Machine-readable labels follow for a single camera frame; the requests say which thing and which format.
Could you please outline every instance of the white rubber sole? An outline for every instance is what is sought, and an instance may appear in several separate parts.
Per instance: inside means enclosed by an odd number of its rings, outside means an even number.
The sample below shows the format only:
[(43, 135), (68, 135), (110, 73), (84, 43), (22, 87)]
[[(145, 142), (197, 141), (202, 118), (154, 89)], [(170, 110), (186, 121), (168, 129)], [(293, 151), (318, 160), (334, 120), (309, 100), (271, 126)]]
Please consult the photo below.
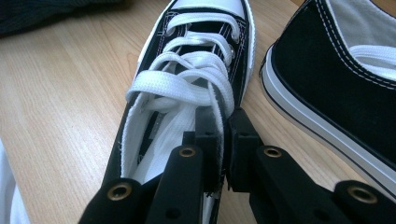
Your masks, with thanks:
[(264, 93), (272, 106), (396, 201), (396, 172), (295, 98), (277, 78), (271, 57), (272, 47), (267, 52), (261, 76)]

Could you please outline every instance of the black canvas sneaker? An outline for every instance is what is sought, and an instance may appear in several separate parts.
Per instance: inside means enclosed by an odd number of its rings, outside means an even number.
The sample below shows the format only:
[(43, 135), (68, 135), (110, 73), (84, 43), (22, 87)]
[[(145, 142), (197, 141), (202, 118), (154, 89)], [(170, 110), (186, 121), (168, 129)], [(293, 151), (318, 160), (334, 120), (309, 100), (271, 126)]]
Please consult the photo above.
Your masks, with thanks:
[(369, 0), (305, 1), (261, 74), (279, 111), (396, 197), (395, 18)]
[[(220, 174), (225, 120), (250, 79), (254, 36), (248, 0), (172, 1), (138, 59), (104, 183), (122, 177), (144, 185), (160, 175), (183, 133), (194, 131), (198, 107), (209, 107), (216, 123)], [(217, 209), (220, 189), (203, 194), (203, 223)]]

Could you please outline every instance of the eyelet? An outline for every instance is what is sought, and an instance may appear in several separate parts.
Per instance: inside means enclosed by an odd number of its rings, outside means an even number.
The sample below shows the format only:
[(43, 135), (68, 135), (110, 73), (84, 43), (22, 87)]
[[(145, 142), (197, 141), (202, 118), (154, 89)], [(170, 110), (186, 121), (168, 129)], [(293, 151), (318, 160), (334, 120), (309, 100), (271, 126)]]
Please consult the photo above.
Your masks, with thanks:
[(238, 36), (231, 35), (231, 38), (233, 39), (233, 42), (235, 42), (235, 44), (239, 44), (239, 35)]
[(235, 58), (235, 50), (233, 49), (233, 46), (231, 44), (229, 44), (230, 49), (231, 49), (231, 58), (234, 59)]
[(165, 36), (166, 37), (169, 37), (169, 36), (171, 36), (174, 32), (175, 32), (175, 27), (174, 28), (172, 28), (172, 29), (170, 29), (169, 31), (165, 31)]

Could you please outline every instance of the brass insert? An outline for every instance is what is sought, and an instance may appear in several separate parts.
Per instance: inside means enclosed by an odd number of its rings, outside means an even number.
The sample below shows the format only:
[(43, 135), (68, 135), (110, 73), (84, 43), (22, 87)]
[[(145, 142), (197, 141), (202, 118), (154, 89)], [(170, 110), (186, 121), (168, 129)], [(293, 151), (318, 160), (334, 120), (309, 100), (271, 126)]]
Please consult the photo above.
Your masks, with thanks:
[(178, 152), (178, 154), (182, 157), (192, 157), (195, 155), (195, 150), (190, 147), (184, 147)]
[(113, 186), (107, 192), (107, 198), (111, 201), (120, 201), (125, 199), (132, 193), (132, 186), (128, 183), (122, 182)]
[(268, 147), (264, 150), (264, 154), (269, 156), (269, 157), (273, 157), (273, 158), (279, 158), (282, 156), (282, 152), (279, 151), (276, 148), (272, 148), (272, 147)]
[(361, 203), (377, 203), (378, 199), (376, 196), (367, 189), (363, 189), (356, 186), (350, 186), (347, 188), (347, 192), (354, 199), (358, 200)]

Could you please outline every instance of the wooden table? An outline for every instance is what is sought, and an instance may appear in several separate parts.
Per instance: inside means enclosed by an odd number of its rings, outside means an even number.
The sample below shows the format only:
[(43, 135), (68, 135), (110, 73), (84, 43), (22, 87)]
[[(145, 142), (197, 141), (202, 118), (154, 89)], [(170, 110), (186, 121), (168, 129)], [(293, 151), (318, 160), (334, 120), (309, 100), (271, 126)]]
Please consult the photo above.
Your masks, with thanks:
[[(137, 57), (168, 2), (134, 0), (125, 9), (0, 39), (0, 137), (32, 223), (78, 222), (99, 189)], [(327, 189), (341, 179), (361, 180), (264, 98), (259, 66), (297, 6), (250, 2), (257, 57), (243, 107), (262, 140), (285, 148)], [(254, 222), (248, 196), (224, 190), (219, 223)]]

